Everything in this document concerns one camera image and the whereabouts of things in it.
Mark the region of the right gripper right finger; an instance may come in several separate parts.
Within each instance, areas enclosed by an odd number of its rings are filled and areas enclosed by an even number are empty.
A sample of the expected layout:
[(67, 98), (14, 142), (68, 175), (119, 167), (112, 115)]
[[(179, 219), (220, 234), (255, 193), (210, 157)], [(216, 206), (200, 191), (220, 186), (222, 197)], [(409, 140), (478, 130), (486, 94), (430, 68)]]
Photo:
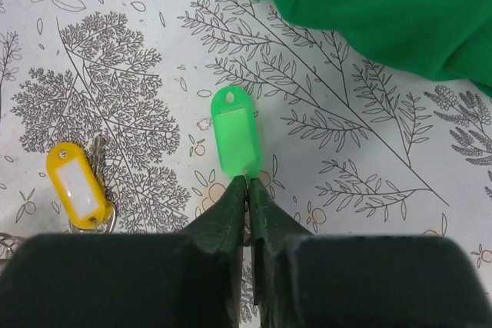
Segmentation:
[(489, 327), (459, 246), (434, 236), (320, 236), (260, 180), (248, 186), (254, 302), (263, 327)]

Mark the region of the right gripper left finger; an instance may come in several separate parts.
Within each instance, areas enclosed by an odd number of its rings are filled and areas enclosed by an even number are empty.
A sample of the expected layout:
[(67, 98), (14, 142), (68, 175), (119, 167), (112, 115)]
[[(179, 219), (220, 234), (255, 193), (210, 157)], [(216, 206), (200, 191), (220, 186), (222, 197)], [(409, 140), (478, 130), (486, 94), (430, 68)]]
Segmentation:
[(236, 327), (246, 180), (165, 234), (44, 234), (1, 276), (3, 327)]

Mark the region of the green tag key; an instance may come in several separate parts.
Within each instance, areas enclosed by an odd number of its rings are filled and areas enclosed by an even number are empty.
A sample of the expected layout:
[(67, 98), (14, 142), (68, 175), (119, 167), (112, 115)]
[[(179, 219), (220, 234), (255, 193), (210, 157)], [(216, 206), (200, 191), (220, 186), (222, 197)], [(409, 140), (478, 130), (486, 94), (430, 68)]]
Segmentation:
[(262, 153), (249, 94), (237, 86), (218, 90), (211, 101), (211, 120), (224, 175), (257, 177)]

